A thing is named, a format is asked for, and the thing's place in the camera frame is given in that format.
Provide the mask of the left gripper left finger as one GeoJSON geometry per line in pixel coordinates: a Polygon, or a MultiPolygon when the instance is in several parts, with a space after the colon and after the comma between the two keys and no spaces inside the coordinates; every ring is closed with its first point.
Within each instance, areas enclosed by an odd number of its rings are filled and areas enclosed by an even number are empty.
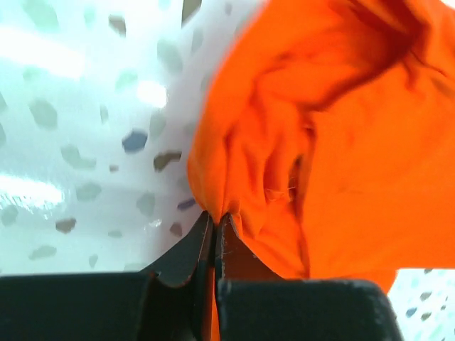
{"type": "Polygon", "coordinates": [[[214,225],[202,212],[189,233],[143,272],[151,276],[140,340],[209,340],[214,225]]]}

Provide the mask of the orange t shirt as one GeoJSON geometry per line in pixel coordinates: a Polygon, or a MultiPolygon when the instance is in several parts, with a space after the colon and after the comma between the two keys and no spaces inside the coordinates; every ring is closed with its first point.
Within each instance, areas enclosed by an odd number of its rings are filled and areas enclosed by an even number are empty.
{"type": "Polygon", "coordinates": [[[453,340],[454,9],[267,2],[213,79],[188,182],[279,276],[373,281],[407,340],[453,340]]]}

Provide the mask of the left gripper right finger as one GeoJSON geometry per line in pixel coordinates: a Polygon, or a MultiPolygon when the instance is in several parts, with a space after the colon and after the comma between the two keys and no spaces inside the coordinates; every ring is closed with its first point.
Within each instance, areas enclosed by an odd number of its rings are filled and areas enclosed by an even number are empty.
{"type": "Polygon", "coordinates": [[[230,215],[217,228],[215,301],[221,340],[259,340],[273,335],[280,277],[240,240],[230,215]]]}

